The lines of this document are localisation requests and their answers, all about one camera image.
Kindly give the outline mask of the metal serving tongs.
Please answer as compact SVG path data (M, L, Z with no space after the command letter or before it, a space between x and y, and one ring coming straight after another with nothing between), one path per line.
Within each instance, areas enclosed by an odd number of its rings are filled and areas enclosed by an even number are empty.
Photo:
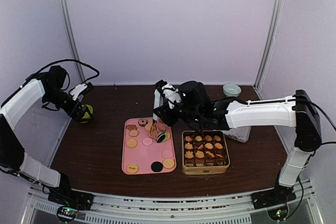
M163 105L163 97L160 94L160 92L157 89L155 89L153 109L157 109L161 105ZM152 125L149 130L149 137L152 138L153 140L156 140L157 142L160 142L158 140L159 134L165 132L165 130L166 130L165 124L155 113L153 113Z

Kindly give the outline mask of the green sandwich cookie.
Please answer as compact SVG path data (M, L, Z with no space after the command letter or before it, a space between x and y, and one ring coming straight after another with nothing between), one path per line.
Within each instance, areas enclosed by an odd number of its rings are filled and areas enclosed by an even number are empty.
M167 132L160 132L157 136L157 139L156 139L156 142L157 143L162 143L162 142L165 142L167 141L169 138L169 133Z

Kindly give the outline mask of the leaf cookie second row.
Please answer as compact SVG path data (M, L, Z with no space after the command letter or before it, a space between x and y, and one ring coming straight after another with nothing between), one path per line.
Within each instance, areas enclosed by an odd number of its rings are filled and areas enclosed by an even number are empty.
M192 150L192 149L193 149L193 145L192 145L191 143L186 143L186 144L184 145L184 148L185 148L186 150Z

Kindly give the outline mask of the star butter cookie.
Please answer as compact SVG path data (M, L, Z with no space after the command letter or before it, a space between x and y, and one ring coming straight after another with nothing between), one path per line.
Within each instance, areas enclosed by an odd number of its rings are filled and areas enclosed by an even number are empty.
M215 157L215 155L214 155L212 152L210 152L210 151L206 151L206 152L205 152L205 155L206 155L206 157L208 157L208 158L214 158L214 157Z

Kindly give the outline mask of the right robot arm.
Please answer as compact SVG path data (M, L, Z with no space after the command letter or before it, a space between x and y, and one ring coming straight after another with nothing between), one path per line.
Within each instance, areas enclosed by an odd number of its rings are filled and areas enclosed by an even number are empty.
M273 100L241 101L235 97L210 100L204 85L188 81L178 88L160 80L155 85L153 119L173 126L181 120L200 129L230 130L245 126L287 126L296 129L296 139L269 192L272 203L289 196L310 156L322 144L320 116L304 90Z

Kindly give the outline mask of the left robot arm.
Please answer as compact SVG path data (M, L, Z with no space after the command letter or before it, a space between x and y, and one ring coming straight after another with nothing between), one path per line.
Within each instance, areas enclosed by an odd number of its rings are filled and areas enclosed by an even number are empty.
M51 190L64 205L76 197L67 175L45 166L41 152L44 143L56 140L52 119L39 112L55 107L63 110L75 122L89 122L92 113L79 98L93 88L89 80L66 91L63 88L67 71L57 63L41 68L1 104L1 171L38 182Z

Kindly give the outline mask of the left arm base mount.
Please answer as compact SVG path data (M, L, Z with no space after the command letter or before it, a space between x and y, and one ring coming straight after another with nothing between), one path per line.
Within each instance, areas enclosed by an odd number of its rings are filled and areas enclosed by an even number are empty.
M93 194L73 191L72 197L66 197L60 193L50 192L48 200L59 204L56 210L56 217L61 222L72 222L79 211L90 210L93 203Z

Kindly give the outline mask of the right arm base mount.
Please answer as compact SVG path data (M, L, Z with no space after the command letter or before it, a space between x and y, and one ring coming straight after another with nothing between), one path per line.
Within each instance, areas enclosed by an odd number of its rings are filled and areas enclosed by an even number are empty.
M265 190L251 194L254 209L266 209L273 221L284 221L289 216L288 203L296 199L296 194L285 190Z

